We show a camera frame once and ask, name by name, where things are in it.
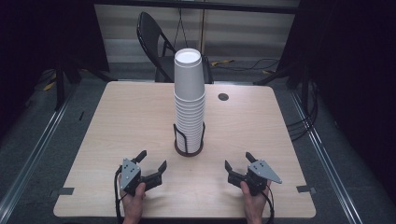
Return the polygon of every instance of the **black wire cup holder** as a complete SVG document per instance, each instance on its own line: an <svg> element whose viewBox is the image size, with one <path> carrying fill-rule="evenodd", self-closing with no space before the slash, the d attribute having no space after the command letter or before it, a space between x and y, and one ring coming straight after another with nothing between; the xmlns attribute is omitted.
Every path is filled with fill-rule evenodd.
<svg viewBox="0 0 396 224"><path fill-rule="evenodd" d="M181 132L181 131L177 128L176 124L174 123L174 131L175 131L175 150L176 150L176 152L177 152L178 154L180 154L180 155L182 155L182 156L184 156L184 157L193 157L193 156L198 155L198 154L202 151L202 149L204 148L205 123L202 122L202 125L203 125L203 129L202 129L202 136L201 136L201 145L199 146L199 149L198 149L197 151L189 152L189 149L188 149L188 147L187 147L187 137L186 137L186 134L184 134L183 132ZM184 138L184 148L186 148L186 151L182 151L180 148L178 148L178 146L177 146L177 133L180 133L181 136L183 136L183 138Z"/></svg>

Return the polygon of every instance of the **black folding chair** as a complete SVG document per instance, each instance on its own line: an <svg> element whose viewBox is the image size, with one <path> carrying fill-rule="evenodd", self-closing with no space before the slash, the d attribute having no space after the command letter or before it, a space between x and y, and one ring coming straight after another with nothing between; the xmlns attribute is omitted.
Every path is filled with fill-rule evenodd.
<svg viewBox="0 0 396 224"><path fill-rule="evenodd" d="M175 54L176 50L163 34L163 30L158 23L147 13L141 12L137 22L137 37L143 51L156 67L156 82L175 82ZM159 47L163 42L162 54L159 55ZM206 84L213 84L210 63L205 55L202 55L202 65L204 69L204 80Z"/></svg>

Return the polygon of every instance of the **cable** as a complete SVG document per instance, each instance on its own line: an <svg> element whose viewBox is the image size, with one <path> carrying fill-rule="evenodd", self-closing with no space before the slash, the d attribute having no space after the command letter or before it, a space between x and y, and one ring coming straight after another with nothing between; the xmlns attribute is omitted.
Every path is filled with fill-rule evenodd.
<svg viewBox="0 0 396 224"><path fill-rule="evenodd" d="M183 20L181 19L181 8L178 9L178 25L177 25L177 30L176 30L176 36L175 36L175 40L174 40L174 49L176 48L176 40L177 40L177 35L178 35L178 29L180 27L181 24L181 29L183 31L183 35L184 35L184 42L186 44L186 48L189 47L189 45L187 44L187 38L186 38L186 33L184 31L184 26L183 26Z"/></svg>
<svg viewBox="0 0 396 224"><path fill-rule="evenodd" d="M118 183L118 178L119 178L121 171L122 171L122 166L119 167L119 169L117 170L117 172L114 176L114 193L115 193L115 197L116 197L116 214L117 214L117 221L119 222L119 224L122 224L122 221L123 221L123 218L121 217L121 211L120 211L120 202L121 202L122 198L125 197L125 195L127 195L127 194L125 194L124 196L122 196L121 199L119 199L119 190L118 190L117 183Z"/></svg>
<svg viewBox="0 0 396 224"><path fill-rule="evenodd" d="M300 139L306 133L308 133L308 131L313 127L313 125L317 119L317 116L318 116L318 88L317 88L317 86L314 85L313 81L311 81L311 86L312 86L311 94L312 94L312 98L314 101L314 106L312 107L311 112L308 113L306 118L293 123L293 125L298 124L298 123L304 124L304 122L307 121L308 127L305 127L305 125L303 125L301 128L304 128L304 130L302 132L291 134L290 137L297 136L297 137L294 137L291 139L292 142ZM292 130L289 130L289 132L296 131L301 128L292 129Z"/></svg>
<svg viewBox="0 0 396 224"><path fill-rule="evenodd" d="M274 217L275 217L275 210L274 210L274 195L270 189L270 187L267 185L267 188L269 189L270 193L271 193L271 199L272 202L270 201L270 199L268 198L268 196L266 194L264 194L262 192L262 196L264 196L265 200L268 202L268 205L270 206L270 217L268 218L268 221L266 224L273 224L274 223Z"/></svg>
<svg viewBox="0 0 396 224"><path fill-rule="evenodd" d="M125 192L125 194L120 198L120 201L122 201L122 199L125 198L125 196L127 196L127 195L128 195L128 193Z"/></svg>
<svg viewBox="0 0 396 224"><path fill-rule="evenodd" d="M44 81L50 79L52 77L52 75L55 74L55 72L56 72L55 69L50 69L50 70L46 71L45 73L41 74L42 78L40 78L37 81L37 84L43 83Z"/></svg>
<svg viewBox="0 0 396 224"><path fill-rule="evenodd" d="M274 63L272 63L269 66L266 67L260 67L260 68L256 68L257 64L261 61L275 61ZM243 72L243 71L248 71L248 70L262 70L262 69L267 69L270 68L272 66L274 66L275 64L279 63L278 59L269 59L269 58L263 58L263 59L259 59L256 63L254 63L253 66L249 67L249 68L244 68L244 67L223 67L223 66L214 66L212 67L212 69L214 68L221 68L221 69L227 69L227 70L231 70L231 71L235 71L235 72Z"/></svg>

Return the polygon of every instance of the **gray carpet floor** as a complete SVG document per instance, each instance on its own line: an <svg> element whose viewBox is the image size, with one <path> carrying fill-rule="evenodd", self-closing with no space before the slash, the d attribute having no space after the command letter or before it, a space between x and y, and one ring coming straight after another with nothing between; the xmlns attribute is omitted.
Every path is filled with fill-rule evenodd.
<svg viewBox="0 0 396 224"><path fill-rule="evenodd" d="M250 62L232 64L232 66L239 67L251 65ZM154 78L154 67L150 63L111 63L110 70L108 73L110 77L120 79L152 80ZM261 70L235 72L215 68L212 71L215 81L218 82L251 83L266 76ZM77 85L77 90L9 217L8 223L116 223L114 217L60 218L53 215L53 207L57 200L53 192L64 185L68 171L106 87L106 83L101 79L86 72L81 74L83 79ZM300 120L300 117L290 91L286 87L287 80L287 77L278 78L270 82L268 86L272 87L276 94L285 123L292 124ZM45 84L37 84L25 111L0 142L0 198L3 198L10 188L54 113L56 90L52 88L49 91L42 91ZM71 85L66 87L67 90L71 90ZM304 129L302 125L293 126L293 128L296 127L298 132ZM337 129L326 105L320 101L320 94L315 128L347 192L352 197L362 222L396 223L395 205L364 161ZM349 223L309 136L306 134L293 141L293 146L307 185L316 190L312 199L317 214L309 219L276 218L275 223ZM142 223L246 223L246 221L143 219Z"/></svg>

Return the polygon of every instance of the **chair backrest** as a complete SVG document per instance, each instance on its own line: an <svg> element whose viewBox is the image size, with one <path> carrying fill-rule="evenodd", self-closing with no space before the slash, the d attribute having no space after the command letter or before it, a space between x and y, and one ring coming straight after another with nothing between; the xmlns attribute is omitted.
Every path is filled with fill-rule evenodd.
<svg viewBox="0 0 396 224"><path fill-rule="evenodd" d="M171 78L163 71L160 56L159 56L159 40L160 37L163 39L163 54L165 55L166 49L172 50L173 54L176 53L175 49L163 34L163 30L158 25L158 23L147 13L141 12L137 22L136 28L137 38L139 39L140 45L143 51L147 54L148 58L152 63L161 71L161 73L166 76L166 78Z"/></svg>

